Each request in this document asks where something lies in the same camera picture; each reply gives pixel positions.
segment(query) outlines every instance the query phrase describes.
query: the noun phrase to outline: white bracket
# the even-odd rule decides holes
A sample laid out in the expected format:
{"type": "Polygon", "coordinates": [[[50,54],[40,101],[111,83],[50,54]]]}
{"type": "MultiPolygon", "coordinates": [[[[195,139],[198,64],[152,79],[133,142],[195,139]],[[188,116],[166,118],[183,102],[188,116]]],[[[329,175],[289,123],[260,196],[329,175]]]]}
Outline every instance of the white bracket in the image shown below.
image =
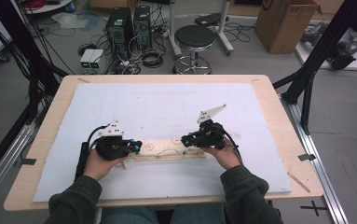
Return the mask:
{"type": "Polygon", "coordinates": [[[213,118],[215,115],[219,114],[223,109],[225,109],[227,105],[221,105],[213,109],[205,110],[200,112],[200,116],[198,119],[198,124],[213,118]]]}
{"type": "Polygon", "coordinates": [[[121,136],[123,133],[117,120],[113,120],[106,128],[99,130],[99,136],[121,136]]]}

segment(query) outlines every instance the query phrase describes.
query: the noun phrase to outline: person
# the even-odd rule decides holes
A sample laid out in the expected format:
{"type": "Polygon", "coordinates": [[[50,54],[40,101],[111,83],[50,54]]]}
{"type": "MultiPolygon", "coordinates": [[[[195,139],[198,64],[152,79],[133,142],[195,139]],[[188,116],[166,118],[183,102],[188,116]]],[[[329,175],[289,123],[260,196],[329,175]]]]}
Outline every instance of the person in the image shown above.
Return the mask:
{"type": "MultiPolygon", "coordinates": [[[[268,182],[253,175],[241,164],[231,143],[227,139],[223,141],[225,144],[223,149],[213,147],[202,147],[201,149],[216,157],[219,164],[226,169],[220,178],[225,190],[225,209],[230,223],[282,223],[277,212],[264,198],[268,191],[268,182]]],[[[63,193],[53,195],[50,198],[48,204],[50,216],[46,223],[94,223],[96,204],[102,192],[98,180],[106,176],[115,165],[126,159],[106,161],[93,149],[89,154],[84,174],[63,193]]],[[[130,210],[130,207],[109,208],[107,211],[106,215],[103,211],[102,224],[158,223],[156,213],[150,207],[138,207],[132,208],[132,210],[130,210]],[[147,217],[136,222],[128,219],[128,213],[136,217],[146,214],[147,217]]],[[[213,223],[225,223],[225,217],[221,220],[220,214],[224,214],[223,206],[218,204],[192,204],[189,207],[183,205],[174,209],[172,220],[177,219],[176,223],[211,223],[207,220],[212,220],[213,223]],[[188,219],[190,218],[188,212],[194,210],[197,213],[201,211],[202,217],[197,220],[188,219]]]]}

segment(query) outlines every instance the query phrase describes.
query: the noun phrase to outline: person's left hand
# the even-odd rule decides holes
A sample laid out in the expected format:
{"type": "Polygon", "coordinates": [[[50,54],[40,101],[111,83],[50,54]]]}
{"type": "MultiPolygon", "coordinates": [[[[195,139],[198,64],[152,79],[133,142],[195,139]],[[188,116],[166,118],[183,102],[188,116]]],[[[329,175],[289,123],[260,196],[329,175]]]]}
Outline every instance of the person's left hand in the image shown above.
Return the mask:
{"type": "Polygon", "coordinates": [[[127,158],[128,157],[119,158],[113,161],[106,161],[99,155],[99,153],[97,153],[97,150],[92,149],[90,151],[83,175],[89,176],[95,180],[100,180],[108,175],[108,172],[112,169],[112,167],[123,162],[127,158]]]}

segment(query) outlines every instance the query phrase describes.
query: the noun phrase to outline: round stool seat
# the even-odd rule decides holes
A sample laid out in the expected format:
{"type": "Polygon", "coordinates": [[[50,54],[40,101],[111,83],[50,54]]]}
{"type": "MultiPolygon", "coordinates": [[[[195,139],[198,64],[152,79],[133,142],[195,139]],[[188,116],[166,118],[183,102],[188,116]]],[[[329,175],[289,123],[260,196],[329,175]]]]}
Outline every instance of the round stool seat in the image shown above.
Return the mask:
{"type": "Polygon", "coordinates": [[[207,49],[213,44],[213,31],[199,25],[187,25],[175,32],[175,43],[186,49],[207,49]]]}

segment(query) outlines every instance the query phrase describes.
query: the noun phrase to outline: hand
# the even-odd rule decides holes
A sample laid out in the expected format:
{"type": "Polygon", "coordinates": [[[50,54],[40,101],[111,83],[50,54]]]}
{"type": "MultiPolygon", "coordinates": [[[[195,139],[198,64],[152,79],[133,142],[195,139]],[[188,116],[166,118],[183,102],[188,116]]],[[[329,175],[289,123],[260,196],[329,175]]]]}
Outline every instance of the hand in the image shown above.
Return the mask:
{"type": "Polygon", "coordinates": [[[89,176],[95,180],[100,180],[108,175],[108,172],[112,169],[112,167],[123,162],[127,158],[128,157],[119,158],[113,161],[106,161],[99,155],[99,153],[97,153],[97,150],[93,149],[90,151],[83,175],[89,176]]]}
{"type": "Polygon", "coordinates": [[[214,147],[201,147],[201,149],[215,156],[219,164],[222,167],[224,167],[226,170],[241,165],[241,162],[237,157],[237,154],[234,151],[231,142],[225,138],[222,141],[225,145],[225,147],[222,149],[218,149],[214,147]]]}

